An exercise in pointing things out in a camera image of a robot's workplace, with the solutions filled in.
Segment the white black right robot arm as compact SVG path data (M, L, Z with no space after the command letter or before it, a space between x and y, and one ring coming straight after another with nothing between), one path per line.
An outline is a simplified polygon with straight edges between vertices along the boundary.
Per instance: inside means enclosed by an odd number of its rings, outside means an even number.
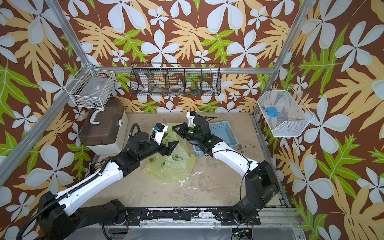
M232 208L238 225L257 218L263 209L280 191L272 165L267 161L254 161L235 151L223 139L214 135L207 116L191 112L188 122L175 125L172 130L181 138L196 144L205 155L222 161L245 182L245 196Z

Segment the green avocado-print plastic bag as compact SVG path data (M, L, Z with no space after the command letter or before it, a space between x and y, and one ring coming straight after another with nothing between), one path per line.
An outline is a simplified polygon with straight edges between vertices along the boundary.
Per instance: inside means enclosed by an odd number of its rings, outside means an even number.
M190 143L179 137L172 130L172 127L176 125L176 123L167 124L168 135L163 140L164 144L174 141L179 142L171 155L162 156L159 153L154 154L149 157L143 169L144 174L164 184L186 179L192 172L196 162L196 155L189 151Z

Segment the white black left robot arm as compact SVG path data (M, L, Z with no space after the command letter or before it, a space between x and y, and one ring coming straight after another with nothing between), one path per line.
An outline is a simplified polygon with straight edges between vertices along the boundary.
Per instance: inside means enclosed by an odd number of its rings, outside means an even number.
M138 131L130 134L124 149L117 155L103 160L102 167L80 183L56 194L44 194L38 212L19 230L21 240L27 228L37 223L44 239L64 240L76 230L97 222L111 222L126 211L117 200L104 205L84 208L83 204L109 185L121 180L140 166L142 160L158 153L172 155L178 141L163 144L167 130L155 127L152 134Z

